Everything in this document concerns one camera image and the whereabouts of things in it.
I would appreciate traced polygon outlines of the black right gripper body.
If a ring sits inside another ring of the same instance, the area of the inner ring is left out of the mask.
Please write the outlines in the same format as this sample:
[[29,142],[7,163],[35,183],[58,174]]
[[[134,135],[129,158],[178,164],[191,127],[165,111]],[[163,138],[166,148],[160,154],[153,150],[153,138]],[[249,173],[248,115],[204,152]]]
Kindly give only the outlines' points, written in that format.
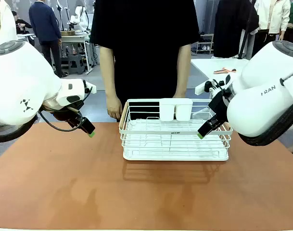
[[209,108],[215,113],[214,118],[217,121],[228,122],[227,109],[230,98],[230,90],[221,90],[218,92],[211,102]]

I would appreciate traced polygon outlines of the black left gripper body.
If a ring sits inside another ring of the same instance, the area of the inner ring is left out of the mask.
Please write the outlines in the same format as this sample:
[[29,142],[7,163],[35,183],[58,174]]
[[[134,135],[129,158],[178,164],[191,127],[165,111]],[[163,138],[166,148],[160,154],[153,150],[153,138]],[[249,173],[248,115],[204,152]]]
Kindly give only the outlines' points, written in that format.
[[71,128],[80,128],[84,122],[80,108],[81,106],[77,105],[76,103],[65,106],[60,110],[52,109],[43,105],[42,111],[50,113],[59,121],[66,122],[71,126]]

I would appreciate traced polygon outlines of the person's right hand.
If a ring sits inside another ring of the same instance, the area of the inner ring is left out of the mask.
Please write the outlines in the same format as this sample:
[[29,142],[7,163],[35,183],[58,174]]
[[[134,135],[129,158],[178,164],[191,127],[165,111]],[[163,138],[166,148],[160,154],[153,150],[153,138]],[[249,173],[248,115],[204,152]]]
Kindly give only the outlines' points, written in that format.
[[106,95],[107,113],[111,118],[119,120],[123,112],[121,101],[116,95]]

